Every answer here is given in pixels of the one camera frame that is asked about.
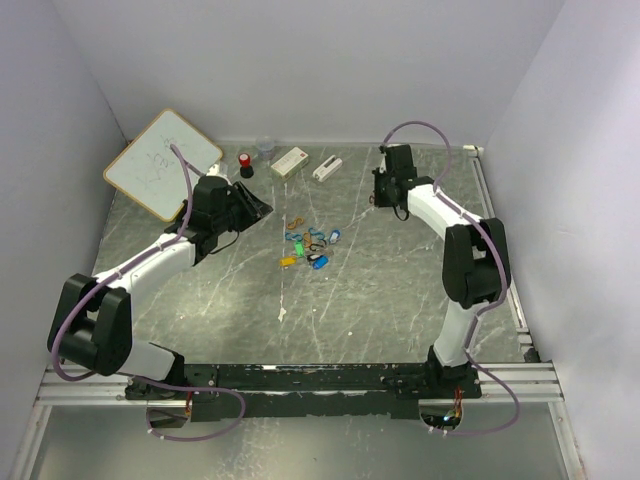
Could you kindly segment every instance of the white wall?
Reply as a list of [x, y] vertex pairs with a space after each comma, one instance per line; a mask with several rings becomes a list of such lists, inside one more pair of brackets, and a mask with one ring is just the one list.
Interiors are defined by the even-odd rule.
[[428, 118], [484, 144], [563, 0], [54, 3], [128, 138], [172, 106], [217, 140], [377, 142]]
[[89, 273], [123, 146], [100, 89], [48, 0], [0, 1], [0, 478], [48, 359], [62, 283]]
[[640, 452], [640, 2], [568, 0], [487, 147], [536, 344], [590, 478]]

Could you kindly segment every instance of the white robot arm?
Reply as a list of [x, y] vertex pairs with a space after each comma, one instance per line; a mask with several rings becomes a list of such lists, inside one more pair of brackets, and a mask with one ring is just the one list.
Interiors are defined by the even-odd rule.
[[[184, 382], [182, 355], [133, 338], [132, 316], [136, 306], [173, 275], [219, 251], [216, 248], [222, 233], [239, 234], [271, 211], [269, 205], [251, 194], [242, 183], [230, 184], [224, 173], [214, 166], [200, 177], [193, 190], [191, 216], [182, 237], [176, 239], [186, 204], [175, 223], [133, 259], [95, 277], [76, 274], [65, 282], [49, 332], [49, 351], [61, 325], [80, 300], [116, 274], [117, 278], [105, 284], [76, 315], [62, 336], [60, 355], [104, 376], [121, 372], [181, 385]], [[156, 253], [131, 268], [136, 258], [151, 249], [157, 250]], [[88, 312], [96, 311], [97, 318], [88, 316]]]
[[[442, 367], [459, 367], [468, 361], [465, 348], [474, 341], [476, 329], [470, 330], [476, 313], [501, 291], [492, 256], [482, 255], [483, 251], [486, 253], [486, 244], [464, 217], [475, 220], [489, 233], [510, 282], [504, 227], [498, 219], [483, 220], [466, 211], [441, 191], [436, 194], [432, 179], [418, 177], [409, 145], [382, 147], [381, 151], [384, 153], [382, 165], [373, 171], [374, 204], [393, 207], [400, 220], [408, 219], [409, 214], [418, 217], [445, 241], [443, 283], [450, 298], [433, 351]], [[406, 212], [405, 218], [398, 215], [398, 208]], [[474, 247], [477, 258], [474, 258]]]

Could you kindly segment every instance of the white remote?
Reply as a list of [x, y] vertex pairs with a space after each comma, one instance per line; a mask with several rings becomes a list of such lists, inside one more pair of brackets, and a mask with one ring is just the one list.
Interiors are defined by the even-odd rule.
[[335, 155], [331, 155], [322, 163], [322, 165], [314, 170], [313, 178], [315, 178], [319, 182], [324, 182], [327, 178], [333, 175], [333, 172], [335, 172], [341, 166], [342, 159], [336, 158]]

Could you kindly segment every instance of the gray marble surface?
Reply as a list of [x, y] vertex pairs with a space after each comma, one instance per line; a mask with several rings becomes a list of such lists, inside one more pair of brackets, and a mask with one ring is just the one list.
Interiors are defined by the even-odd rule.
[[[290, 147], [279, 147], [276, 159]], [[446, 311], [441, 283], [443, 242], [423, 222], [398, 221], [390, 209], [374, 209], [371, 170], [375, 146], [301, 146], [310, 163], [283, 183], [268, 165], [254, 162], [244, 184], [274, 212], [240, 235], [232, 247], [170, 279], [140, 305], [136, 338], [185, 355], [187, 362], [312, 363], [416, 362], [426, 358]], [[222, 146], [232, 181], [239, 180], [239, 152]], [[419, 174], [436, 176], [444, 150], [414, 148]], [[311, 178], [328, 156], [344, 165], [325, 183]], [[472, 166], [462, 150], [443, 182], [445, 192], [472, 212], [482, 205]], [[321, 270], [306, 262], [283, 270], [293, 253], [285, 222], [342, 231], [334, 255]], [[100, 272], [154, 242], [165, 224], [117, 194], [96, 260]], [[220, 238], [220, 245], [233, 239]], [[475, 346], [482, 362], [521, 362], [512, 311], [507, 304], [486, 315]]]

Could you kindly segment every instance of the red object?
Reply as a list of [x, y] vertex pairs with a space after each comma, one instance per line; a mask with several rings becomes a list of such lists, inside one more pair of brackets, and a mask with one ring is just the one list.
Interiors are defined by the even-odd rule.
[[249, 165], [251, 165], [251, 157], [248, 153], [241, 153], [240, 155], [238, 155], [238, 161], [243, 167], [248, 167]]

